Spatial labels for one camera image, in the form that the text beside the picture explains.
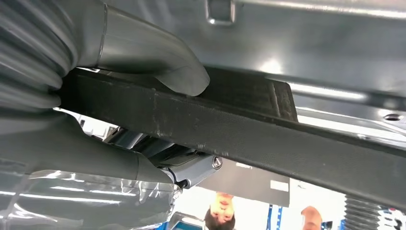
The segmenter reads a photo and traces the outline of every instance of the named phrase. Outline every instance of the grey metal panel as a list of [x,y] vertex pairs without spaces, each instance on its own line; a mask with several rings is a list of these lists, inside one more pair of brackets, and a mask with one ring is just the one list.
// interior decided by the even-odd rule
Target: grey metal panel
[[105,2],[174,33],[206,65],[298,85],[298,108],[406,129],[383,119],[406,117],[405,1],[236,0],[228,26],[210,23],[205,0]]
[[[288,191],[276,190],[271,181],[284,183]],[[218,172],[198,184],[199,187],[231,194],[268,204],[289,206],[289,177],[278,175],[255,167],[238,166],[235,161],[223,159]]]

